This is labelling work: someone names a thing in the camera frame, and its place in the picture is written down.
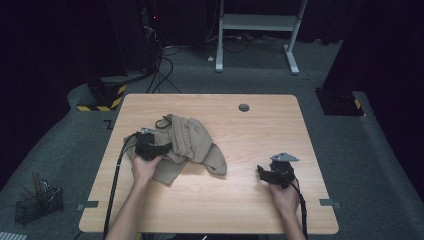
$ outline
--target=pen holder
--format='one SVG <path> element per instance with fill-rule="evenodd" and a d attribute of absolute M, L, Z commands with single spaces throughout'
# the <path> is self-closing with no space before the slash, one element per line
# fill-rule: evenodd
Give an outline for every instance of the pen holder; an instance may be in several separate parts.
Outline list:
<path fill-rule="evenodd" d="M 26 224 L 58 210 L 63 211 L 62 189 L 51 187 L 16 203 L 15 224 Z"/>

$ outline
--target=beige cloth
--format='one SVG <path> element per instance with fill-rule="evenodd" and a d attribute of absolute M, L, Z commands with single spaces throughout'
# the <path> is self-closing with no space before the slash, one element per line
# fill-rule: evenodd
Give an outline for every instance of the beige cloth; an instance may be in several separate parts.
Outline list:
<path fill-rule="evenodd" d="M 171 184 L 188 161 L 205 165 L 212 174 L 227 173 L 224 155 L 199 120 L 169 114 L 157 122 L 153 134 L 157 146 L 172 142 L 172 149 L 163 157 L 153 176 L 157 181 Z M 134 145 L 136 141 L 133 138 L 128 146 Z M 134 157 L 134 151 L 135 147 L 127 150 L 130 158 Z"/>

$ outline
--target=black curtain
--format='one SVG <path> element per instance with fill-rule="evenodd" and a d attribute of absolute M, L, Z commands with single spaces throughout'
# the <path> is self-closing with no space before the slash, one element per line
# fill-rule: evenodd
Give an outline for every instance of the black curtain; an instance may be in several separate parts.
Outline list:
<path fill-rule="evenodd" d="M 3 106 L 0 187 L 39 139 L 69 111 L 67 94 L 86 82 L 75 61 L 60 1 L 0 2 Z"/>
<path fill-rule="evenodd" d="M 366 93 L 394 154 L 424 200 L 423 12 L 422 1 L 364 0 L 323 90 Z"/>

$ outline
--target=black device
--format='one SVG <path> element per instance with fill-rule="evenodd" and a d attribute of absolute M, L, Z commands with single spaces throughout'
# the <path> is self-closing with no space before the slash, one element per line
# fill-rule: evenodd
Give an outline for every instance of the black device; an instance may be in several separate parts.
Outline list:
<path fill-rule="evenodd" d="M 163 146 L 154 146 L 155 135 L 152 133 L 138 134 L 135 145 L 135 153 L 146 161 L 152 161 L 159 155 L 168 153 L 172 149 L 172 143 Z"/>
<path fill-rule="evenodd" d="M 285 189 L 289 187 L 289 185 L 291 185 L 296 190 L 297 194 L 299 195 L 300 208 L 302 210 L 303 235 L 305 235 L 305 239 L 308 239 L 308 231 L 306 227 L 306 201 L 303 198 L 302 193 L 300 193 L 299 181 L 294 175 L 294 169 L 291 166 L 290 162 L 272 160 L 272 163 L 270 164 L 271 171 L 266 171 L 263 167 L 259 165 L 257 165 L 257 167 L 259 178 L 261 180 L 264 180 L 267 183 L 280 185 L 282 189 Z M 297 185 L 299 187 L 296 187 L 293 184 L 293 180 L 297 181 Z"/>
<path fill-rule="evenodd" d="M 261 180 L 280 185 L 282 189 L 287 188 L 296 178 L 294 169 L 289 162 L 272 161 L 271 171 L 265 171 L 258 165 L 258 173 Z"/>

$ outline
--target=hand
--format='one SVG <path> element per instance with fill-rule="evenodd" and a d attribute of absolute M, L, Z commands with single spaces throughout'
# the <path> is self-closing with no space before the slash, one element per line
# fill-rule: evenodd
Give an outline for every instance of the hand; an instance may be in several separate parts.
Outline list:
<path fill-rule="evenodd" d="M 299 187 L 296 180 L 292 182 L 296 187 Z M 296 215 L 297 207 L 299 206 L 299 195 L 293 186 L 289 185 L 285 189 L 281 189 L 280 185 L 268 183 L 271 189 L 274 204 L 282 217 L 291 217 Z"/>
<path fill-rule="evenodd" d="M 131 160 L 134 185 L 146 186 L 155 174 L 160 160 L 162 156 L 156 156 L 152 161 L 145 161 L 136 154 Z"/>

